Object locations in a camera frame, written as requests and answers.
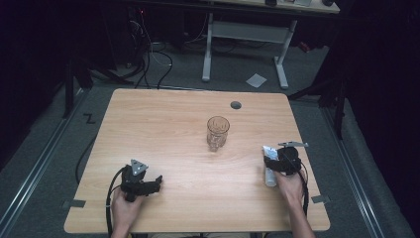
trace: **hole in table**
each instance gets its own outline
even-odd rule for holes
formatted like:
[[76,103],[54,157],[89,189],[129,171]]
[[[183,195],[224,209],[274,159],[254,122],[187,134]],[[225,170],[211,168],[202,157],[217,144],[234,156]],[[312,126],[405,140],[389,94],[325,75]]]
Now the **hole in table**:
[[238,109],[241,109],[242,104],[241,104],[241,102],[239,102],[239,101],[233,101],[233,102],[231,102],[231,107],[232,107],[233,109],[238,110]]

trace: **table leg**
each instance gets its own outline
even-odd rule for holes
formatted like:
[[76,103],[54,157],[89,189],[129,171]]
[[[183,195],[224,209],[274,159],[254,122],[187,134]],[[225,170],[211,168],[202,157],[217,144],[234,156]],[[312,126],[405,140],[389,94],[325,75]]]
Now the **table leg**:
[[211,70],[211,41],[213,35],[213,13],[209,13],[209,23],[207,29],[207,47],[206,55],[204,56],[204,66],[203,66],[203,81],[210,80],[210,70]]
[[291,22],[290,27],[289,27],[289,29],[287,31],[287,34],[286,34],[286,38],[285,38],[283,47],[281,49],[280,56],[274,58],[275,68],[277,69],[278,80],[280,81],[280,87],[282,89],[287,89],[288,88],[287,78],[286,78],[286,75],[284,73],[284,68],[283,68],[283,61],[284,61],[284,58],[286,56],[287,49],[290,45],[291,38],[293,37],[293,33],[294,33],[295,28],[296,28],[296,24],[297,24],[296,20],[293,20]]

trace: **clear glass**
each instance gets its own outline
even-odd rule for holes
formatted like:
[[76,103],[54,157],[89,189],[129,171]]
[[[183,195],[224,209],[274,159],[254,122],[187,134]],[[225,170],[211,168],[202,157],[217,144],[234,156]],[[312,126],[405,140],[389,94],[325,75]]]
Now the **clear glass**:
[[221,116],[215,116],[207,122],[207,144],[210,151],[216,152],[226,143],[229,131],[229,121]]

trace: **hand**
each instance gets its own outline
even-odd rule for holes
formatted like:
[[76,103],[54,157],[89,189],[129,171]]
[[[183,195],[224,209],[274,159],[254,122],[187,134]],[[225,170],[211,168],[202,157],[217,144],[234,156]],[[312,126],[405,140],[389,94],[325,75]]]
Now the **hand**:
[[302,179],[298,173],[292,176],[284,176],[279,172],[274,172],[275,177],[277,178],[278,188],[282,197],[287,201],[288,205],[294,203],[301,203],[303,196],[303,185]]
[[293,237],[314,238],[315,234],[302,208],[303,185],[300,175],[294,174],[287,177],[279,172],[274,172],[274,174],[277,178],[280,193],[287,203]]
[[144,196],[136,197],[133,202],[126,201],[126,194],[119,187],[114,190],[112,200],[112,218],[114,223],[113,238],[127,238],[128,233],[139,215]]

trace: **metal rail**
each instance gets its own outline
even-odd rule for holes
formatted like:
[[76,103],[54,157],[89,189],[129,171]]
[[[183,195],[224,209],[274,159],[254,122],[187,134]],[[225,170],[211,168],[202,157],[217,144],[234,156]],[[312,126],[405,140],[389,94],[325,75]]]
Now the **metal rail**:
[[358,203],[359,210],[361,211],[362,217],[364,218],[365,224],[367,225],[367,230],[370,233],[370,236],[376,238],[385,237],[382,228],[376,219],[376,215],[373,212],[370,200],[365,193],[365,189],[363,188],[358,174],[353,167],[349,153],[346,150],[346,146],[344,145],[343,141],[337,137],[337,134],[334,130],[334,119],[331,115],[331,112],[328,108],[320,108],[320,110],[324,116],[324,119],[329,124],[328,128],[334,138],[337,148],[340,151],[343,169],[346,173],[347,179],[349,180],[349,185],[353,191],[356,202]]
[[61,139],[62,135],[64,134],[69,122],[73,118],[74,112],[86,98],[87,94],[88,91],[82,89],[80,89],[77,92],[75,107],[73,108],[73,110],[67,118],[61,119],[57,128],[55,129],[49,141],[47,142],[47,145],[38,157],[38,160],[32,168],[31,172],[19,188],[15,198],[13,199],[13,201],[9,205],[9,208],[6,210],[3,217],[1,218],[0,237],[9,237],[9,233],[11,232],[15,222],[19,218],[19,215],[25,208],[26,203],[28,202],[35,188],[37,187],[38,182],[40,181],[51,160],[53,159],[53,153],[55,151],[55,148],[58,145],[58,142]]

